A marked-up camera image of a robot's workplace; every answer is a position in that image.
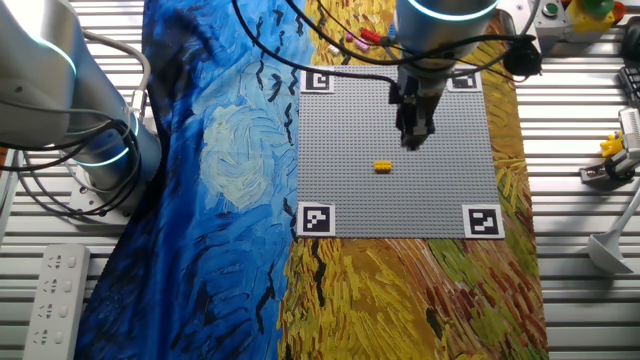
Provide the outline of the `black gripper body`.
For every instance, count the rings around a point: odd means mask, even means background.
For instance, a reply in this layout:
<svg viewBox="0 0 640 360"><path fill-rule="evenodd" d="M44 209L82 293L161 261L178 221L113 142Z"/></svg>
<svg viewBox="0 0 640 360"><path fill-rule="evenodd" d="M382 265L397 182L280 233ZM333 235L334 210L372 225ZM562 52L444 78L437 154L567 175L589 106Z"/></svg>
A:
<svg viewBox="0 0 640 360"><path fill-rule="evenodd" d="M444 92L444 81L400 74L402 103L396 113L398 129L434 129L434 113Z"/></svg>

